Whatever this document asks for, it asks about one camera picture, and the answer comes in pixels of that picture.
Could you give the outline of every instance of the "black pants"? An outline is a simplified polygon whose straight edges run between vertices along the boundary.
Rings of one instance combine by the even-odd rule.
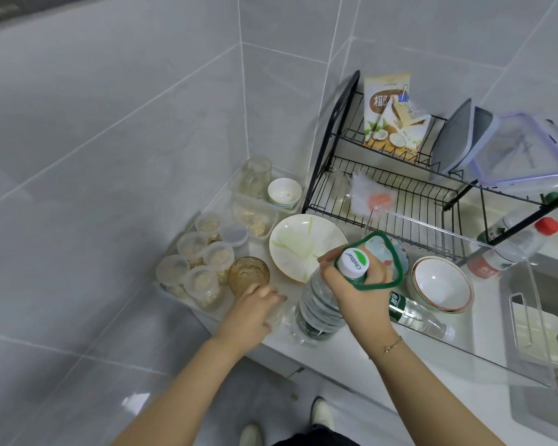
[[[314,424],[304,434],[296,434],[274,446],[359,446],[348,437],[333,432],[321,424]]]

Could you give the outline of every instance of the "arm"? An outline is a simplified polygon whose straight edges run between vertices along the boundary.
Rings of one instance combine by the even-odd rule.
[[[284,300],[273,286],[252,284],[236,298],[216,333],[171,387],[141,412],[112,446],[192,445],[219,386],[238,360],[267,336],[267,315]]]
[[[322,276],[337,298],[339,309],[359,344],[376,365],[409,435],[417,446],[503,445],[422,360],[400,342],[388,316],[389,290],[357,291],[329,260],[340,250],[321,257]],[[390,270],[372,254],[367,283],[391,281]]]

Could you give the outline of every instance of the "gold bracelet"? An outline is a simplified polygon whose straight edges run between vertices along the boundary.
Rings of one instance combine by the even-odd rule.
[[[397,340],[397,342],[394,345],[387,346],[387,347],[384,348],[384,353],[388,354],[389,352],[391,352],[394,348],[396,348],[399,345],[399,343],[401,343],[401,341],[403,341],[403,337],[401,335],[399,335],[399,339]]]

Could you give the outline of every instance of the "shoe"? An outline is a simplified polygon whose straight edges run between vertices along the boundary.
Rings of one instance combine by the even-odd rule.
[[[314,404],[312,404],[310,424],[321,424],[332,431],[335,430],[335,418],[333,417],[331,406],[320,396],[314,399]]]
[[[256,424],[248,424],[242,430],[240,446],[263,446],[262,434]]]

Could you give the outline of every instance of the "person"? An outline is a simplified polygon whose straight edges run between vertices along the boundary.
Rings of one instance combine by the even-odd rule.
[[[321,275],[334,292],[351,333],[374,362],[416,446],[503,445],[402,341],[388,316],[389,291],[358,291],[331,265],[342,249],[319,258]],[[367,255],[370,268],[366,282],[391,281],[391,271],[372,254]],[[142,411],[112,446],[192,445],[219,386],[238,360],[267,336],[267,315],[285,299],[272,285],[248,287],[170,388]],[[313,405],[311,421],[313,425],[305,433],[275,446],[356,445],[334,431],[330,406],[322,398]],[[244,428],[240,446],[263,446],[256,425]]]

